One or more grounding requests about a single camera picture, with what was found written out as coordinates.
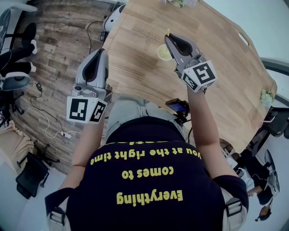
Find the backpack strap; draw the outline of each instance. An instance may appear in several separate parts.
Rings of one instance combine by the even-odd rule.
[[[67,197],[57,208],[47,216],[49,231],[71,231],[70,223],[66,215]]]
[[[247,209],[238,198],[221,188],[226,208],[223,215],[223,231],[238,231],[246,222]]]

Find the beige cloth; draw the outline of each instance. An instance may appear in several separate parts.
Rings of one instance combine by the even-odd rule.
[[[22,171],[26,163],[24,161],[20,169],[17,161],[21,161],[28,152],[33,152],[33,148],[34,144],[30,138],[17,129],[12,120],[5,130],[0,130],[0,155],[17,174]]]

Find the cup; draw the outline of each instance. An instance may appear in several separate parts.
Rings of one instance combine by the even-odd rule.
[[[170,61],[172,59],[172,56],[170,52],[168,51],[167,45],[162,44],[158,47],[158,57],[163,61]]]

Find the white sock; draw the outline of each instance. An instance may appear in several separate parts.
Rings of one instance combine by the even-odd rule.
[[[36,66],[34,66],[32,62],[30,62],[30,65],[31,65],[30,72],[36,72]]]
[[[32,54],[34,54],[34,55],[36,55],[36,53],[37,53],[37,46],[36,46],[36,41],[33,39],[33,40],[31,40],[31,44],[33,44],[34,45],[34,50],[32,51]]]

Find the white marker cube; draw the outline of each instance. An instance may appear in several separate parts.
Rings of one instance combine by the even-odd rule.
[[[98,124],[107,102],[93,97],[68,96],[66,119],[84,124]]]
[[[184,69],[181,79],[194,92],[198,92],[211,86],[217,80],[217,74],[212,62],[209,60]]]

